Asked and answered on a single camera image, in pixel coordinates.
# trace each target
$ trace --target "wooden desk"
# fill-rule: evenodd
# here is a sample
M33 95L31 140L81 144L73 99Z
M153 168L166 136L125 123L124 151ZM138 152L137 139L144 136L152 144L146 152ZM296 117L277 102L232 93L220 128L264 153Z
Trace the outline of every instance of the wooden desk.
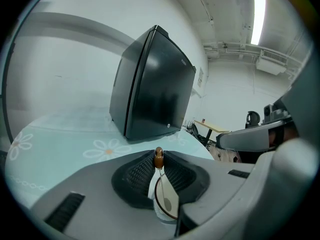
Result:
M209 128L208 133L207 133L207 135L206 135L206 137L205 137L205 140L204 140L204 143L203 143L204 146L207 145L212 131L215 131L216 133L219 133L219 134L221 134L221 133L228 133L228 132L229 132L228 130L225 130L225 129L219 127L219 126L216 126L216 125L214 125L214 124L212 124L212 123L209 123L209 122L206 122L206 121L205 121L205 122L199 122L199 121L197 121L197 120L194 120L194 121L195 121L196 123L198 123L199 125L202 125L202 126L204 126L204 127Z

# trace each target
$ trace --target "black vent grille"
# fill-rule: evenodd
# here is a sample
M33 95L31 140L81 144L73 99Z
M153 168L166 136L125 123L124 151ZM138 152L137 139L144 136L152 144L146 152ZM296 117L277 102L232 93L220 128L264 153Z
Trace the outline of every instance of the black vent grille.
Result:
M284 63L284 64L287 63L287 59L286 59L286 58L281 57L281 56L279 56L278 54L272 53L272 52L267 51L267 50L263 50L263 56L268 57L268 58L270 58L270 59L273 59L273 60L275 60L275 61L282 62L282 63Z
M125 174L125 179L129 186L136 192L148 196L150 181L155 174L154 154L129 169Z
M165 156L164 160L166 160L164 164L165 175L177 193L190 186L196 180L197 175L193 170L182 166L168 155Z
M57 208L49 215L45 222L54 229L63 232L77 209L85 199L78 193L70 193Z
M244 178L244 179L248 178L250 175L249 172L241 171L241 170L231 170L228 172L228 174L233 175L233 176L237 176L240 178Z

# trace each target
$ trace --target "air conditioning unit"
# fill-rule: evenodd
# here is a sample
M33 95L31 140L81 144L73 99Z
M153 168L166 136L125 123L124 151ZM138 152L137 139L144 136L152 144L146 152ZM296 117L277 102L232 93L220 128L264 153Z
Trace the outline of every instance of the air conditioning unit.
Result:
M262 70L273 75L284 73L287 68L285 67L287 59L279 56L276 53L261 50L260 56L257 59L255 66L257 70Z

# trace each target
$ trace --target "desk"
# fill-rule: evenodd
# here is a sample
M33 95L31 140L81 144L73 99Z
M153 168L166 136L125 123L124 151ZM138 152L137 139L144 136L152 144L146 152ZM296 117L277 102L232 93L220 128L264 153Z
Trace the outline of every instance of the desk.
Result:
M197 120L194 120L194 121L195 121L196 123L198 123L199 125L202 125L202 126L204 126L204 127L209 128L208 133L207 133L207 135L206 135L206 137L205 137L205 140L204 140L204 143L203 143L204 146L207 145L208 140L209 140L209 138L210 138L210 135L211 135L212 131L215 131L216 133L219 133L219 134L221 134L221 133L228 133L228 132L229 132L228 130L225 130L225 129L223 129L223 128L219 127L219 126L216 126L216 125L214 125L214 124L211 124L211 123L209 123L209 122L199 122L199 121L197 121Z
M7 154L6 182L16 200L30 208L43 194L81 168L158 146L213 159L184 130L128 140L112 121L109 107L60 110L36 119L18 134Z

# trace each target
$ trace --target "black slot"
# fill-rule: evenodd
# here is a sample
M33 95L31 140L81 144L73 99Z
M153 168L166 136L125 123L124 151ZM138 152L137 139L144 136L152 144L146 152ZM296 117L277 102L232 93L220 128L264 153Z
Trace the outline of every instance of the black slot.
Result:
M241 178L248 178L250 173L245 172L245 171L240 171L240 170L231 170L228 172L228 174L231 174L233 176L241 177Z
M70 193L62 203L54 209L45 222L54 229L63 232L84 199L85 196L82 194Z

